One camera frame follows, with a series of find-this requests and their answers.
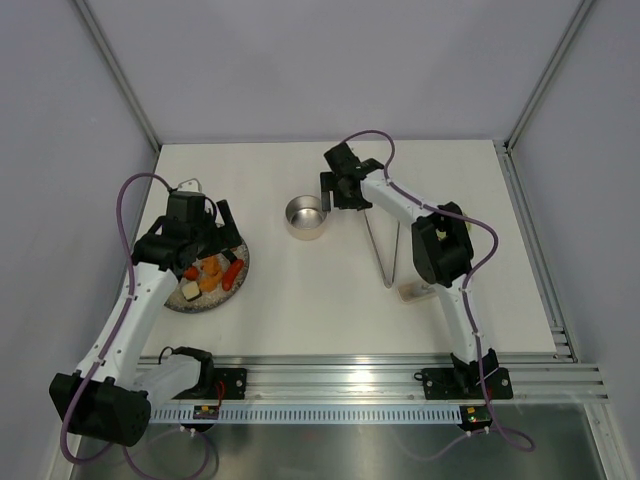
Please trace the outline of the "round steel bowl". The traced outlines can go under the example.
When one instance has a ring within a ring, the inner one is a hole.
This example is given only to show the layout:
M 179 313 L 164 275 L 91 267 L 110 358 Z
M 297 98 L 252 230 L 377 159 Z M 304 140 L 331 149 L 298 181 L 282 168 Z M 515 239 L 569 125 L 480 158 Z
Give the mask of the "round steel bowl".
M 312 195 L 297 196 L 285 207 L 285 223 L 289 234 L 298 240 L 318 239 L 327 226 L 327 213 L 321 200 Z

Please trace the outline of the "metal tongs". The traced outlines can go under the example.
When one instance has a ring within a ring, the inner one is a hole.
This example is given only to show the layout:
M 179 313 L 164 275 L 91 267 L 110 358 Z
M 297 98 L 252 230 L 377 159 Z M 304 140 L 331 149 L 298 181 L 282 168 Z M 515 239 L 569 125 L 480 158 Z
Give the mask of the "metal tongs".
M 379 209 L 364 212 L 364 225 L 383 286 L 396 281 L 401 225 Z

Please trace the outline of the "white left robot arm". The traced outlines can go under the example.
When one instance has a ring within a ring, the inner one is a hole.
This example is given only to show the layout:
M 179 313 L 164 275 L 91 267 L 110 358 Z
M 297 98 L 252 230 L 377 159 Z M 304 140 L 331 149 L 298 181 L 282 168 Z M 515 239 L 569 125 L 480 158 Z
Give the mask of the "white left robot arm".
M 193 347 L 177 348 L 145 374 L 137 371 L 155 320 L 184 273 L 242 244 L 228 202 L 209 211 L 207 201 L 199 192 L 171 191 L 165 214 L 135 243 L 128 278 L 98 339 L 73 373 L 58 373 L 50 383 L 63 434 L 131 447 L 155 409 L 174 398 L 220 392 L 212 354 Z

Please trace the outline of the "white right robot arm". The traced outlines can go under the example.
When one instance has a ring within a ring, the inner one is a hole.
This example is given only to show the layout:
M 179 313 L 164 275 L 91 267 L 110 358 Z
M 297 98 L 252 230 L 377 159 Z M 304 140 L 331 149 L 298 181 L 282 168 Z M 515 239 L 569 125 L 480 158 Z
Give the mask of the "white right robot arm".
M 324 158 L 329 170 L 320 174 L 322 209 L 362 211 L 378 206 L 409 229 L 414 268 L 435 290 L 449 327 L 455 387 L 466 396 L 487 396 L 499 362 L 476 319 L 472 276 L 488 260 L 472 263 L 467 225 L 475 224 L 492 236 L 489 256 L 498 246 L 495 230 L 464 216 L 454 202 L 432 205 L 419 198 L 391 179 L 387 165 L 360 160 L 345 142 L 325 152 Z

